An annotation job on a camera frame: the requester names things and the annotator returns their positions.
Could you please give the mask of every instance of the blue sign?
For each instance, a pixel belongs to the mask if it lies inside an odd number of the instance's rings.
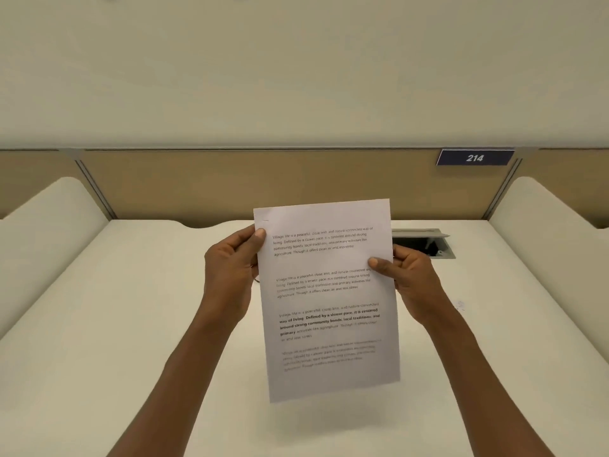
[[[507,165],[513,147],[450,147],[442,149],[436,165]]]

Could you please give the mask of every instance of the paragraph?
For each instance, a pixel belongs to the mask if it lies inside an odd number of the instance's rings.
[[[377,352],[379,341],[381,340],[337,343],[303,350],[284,351],[282,353],[283,368],[285,372],[288,372],[297,368],[312,368],[337,362],[362,361],[364,356]]]
[[[372,228],[349,228],[273,235],[273,253],[275,256],[285,256],[353,248],[358,242],[367,241],[371,230]]]
[[[280,277],[276,283],[277,298],[355,290],[367,282],[370,282],[370,271],[365,268]]]
[[[293,311],[279,315],[279,336],[284,341],[310,338],[312,330],[375,323],[380,316],[378,303]]]

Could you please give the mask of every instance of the hand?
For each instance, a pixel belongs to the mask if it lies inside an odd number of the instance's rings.
[[[254,225],[235,232],[205,253],[205,290],[197,312],[205,323],[229,330],[245,316],[258,275],[258,256],[266,232]]]
[[[416,321],[425,325],[430,318],[453,309],[427,255],[393,245],[393,256],[393,262],[370,258],[368,264],[378,273],[395,280],[396,290]]]

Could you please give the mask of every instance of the white number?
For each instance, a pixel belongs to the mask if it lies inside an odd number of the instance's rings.
[[[482,154],[482,155],[470,154],[470,155],[468,155],[466,161],[468,161],[468,162],[481,162],[483,158],[484,158],[484,154]]]

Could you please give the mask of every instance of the person's left hand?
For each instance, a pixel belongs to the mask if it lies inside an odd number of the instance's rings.
[[[205,290],[197,315],[207,323],[234,329],[245,316],[258,275],[266,232],[254,225],[235,232],[205,253]]]

